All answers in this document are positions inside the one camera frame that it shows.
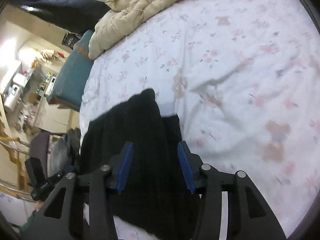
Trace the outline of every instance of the person's hand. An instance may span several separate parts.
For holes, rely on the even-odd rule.
[[[43,201],[37,201],[36,204],[35,204],[35,208],[36,208],[36,211],[38,212],[39,209],[42,207],[42,205],[44,204]]]

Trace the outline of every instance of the beige comforter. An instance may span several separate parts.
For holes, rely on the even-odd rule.
[[[111,10],[95,26],[89,44],[89,58],[96,59],[142,23],[177,1],[180,0],[107,0]]]

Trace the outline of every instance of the bed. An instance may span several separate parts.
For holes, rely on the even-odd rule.
[[[176,3],[95,60],[82,137],[91,120],[153,88],[191,152],[219,171],[246,171],[289,237],[320,187],[319,52],[299,0]],[[156,239],[115,223],[119,239]]]

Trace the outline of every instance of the silver screw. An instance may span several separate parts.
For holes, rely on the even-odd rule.
[[[201,168],[204,170],[204,171],[208,171],[211,169],[211,166],[209,164],[202,164]]]
[[[240,177],[240,178],[244,178],[246,176],[245,172],[244,171],[238,171],[237,172],[237,175]]]
[[[100,168],[102,171],[108,171],[110,169],[109,165],[102,165]]]
[[[76,176],[76,174],[74,172],[69,172],[66,175],[67,179],[73,179],[75,176]]]

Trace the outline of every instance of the black garment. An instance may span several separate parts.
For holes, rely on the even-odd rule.
[[[135,144],[134,157],[125,192],[110,198],[112,213],[160,239],[191,239],[200,198],[188,192],[180,168],[179,118],[161,118],[153,90],[133,96],[90,123],[81,148],[80,173],[107,164],[126,141]]]
[[[95,0],[10,0],[9,3],[77,34],[94,31],[98,21],[110,10],[108,5]]]

